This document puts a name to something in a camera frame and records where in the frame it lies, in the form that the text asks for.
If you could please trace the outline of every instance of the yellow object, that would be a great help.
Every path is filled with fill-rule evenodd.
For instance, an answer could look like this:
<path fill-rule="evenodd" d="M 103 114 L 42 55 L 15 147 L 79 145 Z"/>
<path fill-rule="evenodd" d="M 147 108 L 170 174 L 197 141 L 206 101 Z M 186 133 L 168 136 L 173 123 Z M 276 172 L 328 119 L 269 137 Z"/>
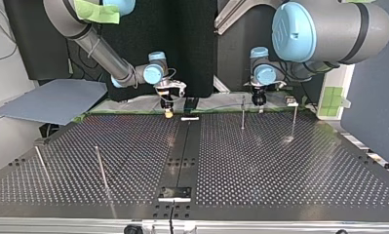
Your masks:
<path fill-rule="evenodd" d="M 85 0 L 75 0 L 75 11 L 80 20 L 119 24 L 118 6 L 100 6 Z"/>
<path fill-rule="evenodd" d="M 171 119 L 171 118 L 173 118 L 173 116 L 174 116 L 173 112 L 170 109 L 167 109 L 166 110 L 166 118 Z"/>

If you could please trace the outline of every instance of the end effector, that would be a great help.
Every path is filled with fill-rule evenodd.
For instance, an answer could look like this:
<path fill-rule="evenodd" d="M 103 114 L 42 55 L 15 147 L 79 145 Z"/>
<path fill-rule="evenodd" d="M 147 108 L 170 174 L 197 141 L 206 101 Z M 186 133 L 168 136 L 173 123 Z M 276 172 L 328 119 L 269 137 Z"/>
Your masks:
<path fill-rule="evenodd" d="M 149 64 L 143 70 L 143 78 L 146 83 L 154 86 L 155 91 L 161 98 L 161 107 L 166 110 L 166 117 L 174 115 L 174 100 L 171 96 L 172 89 L 178 89 L 179 98 L 185 95 L 184 83 L 173 80 L 176 69 L 168 68 L 167 58 L 164 52 L 154 52 L 148 56 Z"/>

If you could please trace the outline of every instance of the black curtain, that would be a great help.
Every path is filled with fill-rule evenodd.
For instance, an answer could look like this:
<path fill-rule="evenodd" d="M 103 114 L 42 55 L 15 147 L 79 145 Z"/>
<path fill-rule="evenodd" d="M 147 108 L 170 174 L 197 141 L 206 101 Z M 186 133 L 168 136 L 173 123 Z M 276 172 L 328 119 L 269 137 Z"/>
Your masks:
<path fill-rule="evenodd" d="M 148 63 L 148 54 L 166 53 L 176 80 L 187 84 L 186 95 L 207 98 L 214 90 L 214 19 L 216 0 L 137 0 L 135 10 L 119 25 L 105 25 L 103 37 L 131 64 Z M 125 100 L 154 94 L 152 86 L 116 89 L 108 82 L 109 96 Z"/>

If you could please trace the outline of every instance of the small object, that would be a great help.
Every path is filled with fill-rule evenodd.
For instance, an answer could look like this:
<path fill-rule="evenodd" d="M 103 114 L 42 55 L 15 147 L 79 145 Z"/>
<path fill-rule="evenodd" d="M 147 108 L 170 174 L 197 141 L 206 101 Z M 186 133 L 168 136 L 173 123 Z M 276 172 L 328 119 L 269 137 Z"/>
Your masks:
<path fill-rule="evenodd" d="M 105 188 L 108 188 L 108 181 L 106 180 L 105 169 L 102 164 L 102 158 L 100 157 L 98 146 L 95 146 L 95 153 L 97 154 L 97 161 L 99 162 L 100 174 L 102 175 L 103 183 L 105 185 Z"/>
<path fill-rule="evenodd" d="M 197 120 L 200 120 L 200 117 L 193 114 L 186 114 L 181 117 L 181 121 L 197 121 Z"/>
<path fill-rule="evenodd" d="M 245 128 L 245 118 L 246 118 L 246 107 L 245 107 L 245 104 L 246 104 L 246 97 L 243 96 L 243 99 L 242 99 L 242 130 Z"/>
<path fill-rule="evenodd" d="M 294 98 L 292 96 L 286 96 L 285 101 L 286 101 L 286 105 L 288 107 L 297 107 L 298 106 L 296 98 Z"/>
<path fill-rule="evenodd" d="M 171 118 L 174 117 L 173 111 L 170 110 L 170 109 L 166 109 L 166 113 L 165 114 L 166 114 L 166 118 L 167 119 L 171 119 Z"/>
<path fill-rule="evenodd" d="M 159 202 L 176 202 L 176 203 L 191 202 L 190 187 L 166 187 L 165 189 L 166 191 L 160 194 L 158 198 Z"/>

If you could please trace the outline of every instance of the green tape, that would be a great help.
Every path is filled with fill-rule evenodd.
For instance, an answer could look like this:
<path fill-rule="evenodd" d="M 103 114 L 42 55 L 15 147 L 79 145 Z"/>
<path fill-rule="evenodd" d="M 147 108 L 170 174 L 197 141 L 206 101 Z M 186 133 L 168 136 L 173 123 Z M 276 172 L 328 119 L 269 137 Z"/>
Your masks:
<path fill-rule="evenodd" d="M 326 87 L 319 115 L 336 117 L 342 103 L 342 94 L 343 88 L 341 87 Z"/>
<path fill-rule="evenodd" d="M 85 0 L 75 0 L 75 11 L 81 20 L 119 24 L 118 6 L 100 6 Z"/>

